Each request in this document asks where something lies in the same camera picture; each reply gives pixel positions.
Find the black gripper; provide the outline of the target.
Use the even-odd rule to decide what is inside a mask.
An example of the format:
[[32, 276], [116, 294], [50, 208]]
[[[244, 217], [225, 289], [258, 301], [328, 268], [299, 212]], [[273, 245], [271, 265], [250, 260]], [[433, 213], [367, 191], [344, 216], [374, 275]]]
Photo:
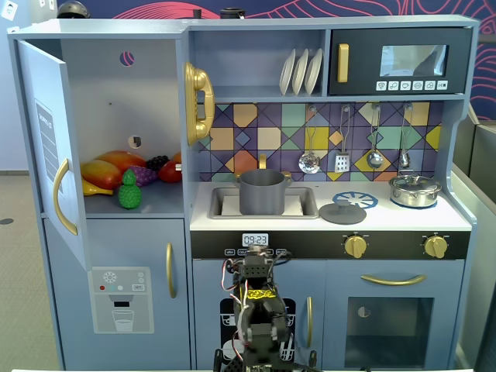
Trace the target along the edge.
[[249, 298], [243, 306], [243, 345], [252, 351], [278, 351], [291, 335], [287, 315], [282, 298]]

